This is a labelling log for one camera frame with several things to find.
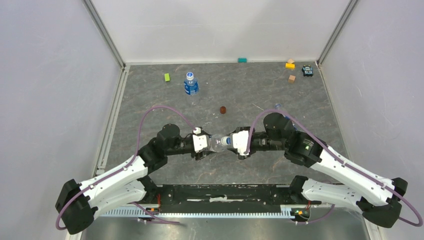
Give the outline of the red label clear bottle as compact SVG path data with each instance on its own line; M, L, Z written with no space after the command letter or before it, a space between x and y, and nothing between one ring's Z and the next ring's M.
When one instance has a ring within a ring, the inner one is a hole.
M209 143L210 143L210 150L212 152L220 153L223 151L226 151L228 149L228 146L223 146L221 144L221 138L228 135L223 134L213 134L209 137Z

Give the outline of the blue label Pocari bottle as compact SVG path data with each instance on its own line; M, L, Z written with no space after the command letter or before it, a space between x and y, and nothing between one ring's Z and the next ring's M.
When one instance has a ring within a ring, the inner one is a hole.
M198 84L198 80L197 78L195 78L193 80L187 80L185 77L184 80L184 91L188 96L195 96L198 94L199 92L199 84Z

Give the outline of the white blue Pocari cap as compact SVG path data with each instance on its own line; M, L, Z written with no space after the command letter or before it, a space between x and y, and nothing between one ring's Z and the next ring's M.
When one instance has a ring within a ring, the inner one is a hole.
M192 72L187 72L186 73L186 79L188 81L192 81L194 79L194 74Z

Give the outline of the white blue bottle cap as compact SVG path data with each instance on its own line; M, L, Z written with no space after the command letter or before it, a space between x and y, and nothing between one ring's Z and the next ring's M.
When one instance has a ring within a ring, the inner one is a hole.
M230 146L231 145L231 138L229 136L223 136L221 138L221 144L223 146Z

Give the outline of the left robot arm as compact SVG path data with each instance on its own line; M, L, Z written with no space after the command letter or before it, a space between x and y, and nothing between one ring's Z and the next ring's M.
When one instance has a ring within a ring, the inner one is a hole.
M68 180L55 204L56 228L75 235L109 210L139 201L153 203L157 190L150 186L149 174L167 164L172 155L202 158L211 151L211 137L200 127L182 137L177 125L166 124L156 137L118 166L82 182Z

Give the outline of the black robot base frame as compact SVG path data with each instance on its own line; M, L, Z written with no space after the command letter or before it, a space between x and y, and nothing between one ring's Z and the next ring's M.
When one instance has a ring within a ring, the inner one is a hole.
M149 189L137 202L158 205L161 213L277 213L281 205L309 203L300 192L278 184L164 184Z

